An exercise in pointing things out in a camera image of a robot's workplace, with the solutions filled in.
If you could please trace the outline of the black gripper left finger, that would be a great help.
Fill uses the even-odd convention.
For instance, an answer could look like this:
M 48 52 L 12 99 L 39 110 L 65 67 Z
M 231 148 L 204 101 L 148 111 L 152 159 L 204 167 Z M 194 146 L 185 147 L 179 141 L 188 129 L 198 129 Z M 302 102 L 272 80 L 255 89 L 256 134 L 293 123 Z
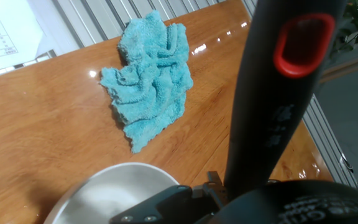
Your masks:
M 174 185 L 110 218 L 109 223 L 187 223 L 192 189 Z

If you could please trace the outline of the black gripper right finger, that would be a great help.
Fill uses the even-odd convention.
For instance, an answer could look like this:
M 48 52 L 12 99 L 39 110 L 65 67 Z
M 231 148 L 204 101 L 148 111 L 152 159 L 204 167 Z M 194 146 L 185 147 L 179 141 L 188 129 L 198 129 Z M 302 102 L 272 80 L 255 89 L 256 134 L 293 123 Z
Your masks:
M 207 172 L 208 181 L 203 184 L 204 194 L 211 197 L 216 205 L 227 205 L 229 196 L 216 171 Z

